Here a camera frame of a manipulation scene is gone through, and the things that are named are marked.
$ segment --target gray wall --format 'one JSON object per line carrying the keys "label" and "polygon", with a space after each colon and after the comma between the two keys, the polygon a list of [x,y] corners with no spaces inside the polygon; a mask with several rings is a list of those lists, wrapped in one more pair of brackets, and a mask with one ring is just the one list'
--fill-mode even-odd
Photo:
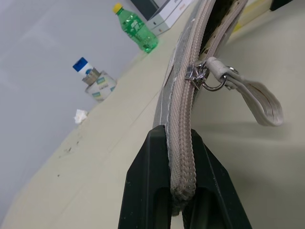
{"label": "gray wall", "polygon": [[1,0],[0,223],[21,187],[76,127],[76,109],[96,105],[72,65],[83,56],[117,79],[138,52],[112,12],[116,2]]}

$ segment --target small bottle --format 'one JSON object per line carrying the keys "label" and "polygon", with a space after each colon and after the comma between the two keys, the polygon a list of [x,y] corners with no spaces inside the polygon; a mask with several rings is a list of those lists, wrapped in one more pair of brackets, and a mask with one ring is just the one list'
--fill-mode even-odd
{"label": "small bottle", "polygon": [[158,38],[146,27],[138,15],[124,10],[119,3],[112,10],[118,15],[123,31],[138,44],[141,50],[150,53],[157,46]]}

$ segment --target table surface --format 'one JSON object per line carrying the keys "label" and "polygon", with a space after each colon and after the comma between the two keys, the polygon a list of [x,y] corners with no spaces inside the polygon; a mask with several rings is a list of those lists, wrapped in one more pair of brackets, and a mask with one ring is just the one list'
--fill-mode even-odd
{"label": "table surface", "polygon": [[[116,89],[63,141],[16,196],[2,229],[116,228],[126,172],[152,128],[168,61],[192,4],[140,54]],[[221,59],[265,83],[285,124],[255,123],[234,91],[200,91],[192,127],[227,168],[253,228],[304,228],[305,2],[294,0],[236,32]],[[183,228],[181,218],[172,228]]]}

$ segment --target green bottle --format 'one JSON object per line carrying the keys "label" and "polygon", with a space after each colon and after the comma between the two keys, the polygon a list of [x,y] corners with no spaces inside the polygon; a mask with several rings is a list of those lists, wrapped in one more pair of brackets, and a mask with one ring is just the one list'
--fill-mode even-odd
{"label": "green bottle", "polygon": [[138,44],[141,50],[150,53],[157,46],[158,38],[146,27],[138,15],[124,10],[119,3],[112,10],[119,16],[123,31]]}

